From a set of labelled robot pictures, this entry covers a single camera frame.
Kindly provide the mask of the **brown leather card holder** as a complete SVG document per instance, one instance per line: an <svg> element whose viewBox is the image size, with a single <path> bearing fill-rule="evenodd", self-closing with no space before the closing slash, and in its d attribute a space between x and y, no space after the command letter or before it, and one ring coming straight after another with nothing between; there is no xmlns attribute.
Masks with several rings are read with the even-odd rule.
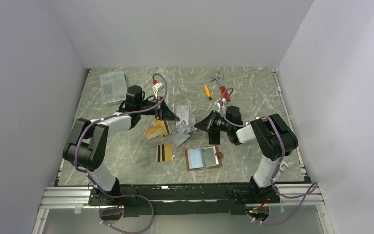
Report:
<svg viewBox="0 0 374 234"><path fill-rule="evenodd" d="M185 159L188 171L204 170L222 166L223 153L218 146L193 148L185 150Z"/></svg>

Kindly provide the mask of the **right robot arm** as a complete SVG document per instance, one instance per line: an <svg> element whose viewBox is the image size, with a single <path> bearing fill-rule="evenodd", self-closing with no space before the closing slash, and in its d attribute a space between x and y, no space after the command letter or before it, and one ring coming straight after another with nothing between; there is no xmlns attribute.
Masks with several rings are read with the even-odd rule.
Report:
<svg viewBox="0 0 374 234"><path fill-rule="evenodd" d="M283 159L298 146L298 140L279 114L258 118L244 124L240 109L227 107L225 112L211 111L194 125L208 133L209 143L220 144L220 132L226 132L234 145L256 140L262 153L259 166L250 179L249 197L261 202L273 190L275 177Z"/></svg>

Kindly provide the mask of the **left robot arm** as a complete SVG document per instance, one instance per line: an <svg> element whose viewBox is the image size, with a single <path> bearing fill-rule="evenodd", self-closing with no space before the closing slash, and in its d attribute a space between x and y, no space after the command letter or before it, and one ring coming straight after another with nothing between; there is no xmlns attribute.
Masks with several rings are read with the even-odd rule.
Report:
<svg viewBox="0 0 374 234"><path fill-rule="evenodd" d="M104 163L109 136L134 128L142 115L155 116L157 120L179 121L179 117L165 104L163 97L145 97L140 86L127 88L126 99L118 112L102 119L75 121L64 146L62 157L79 172L83 172L101 192L109 205L120 199L120 182Z"/></svg>

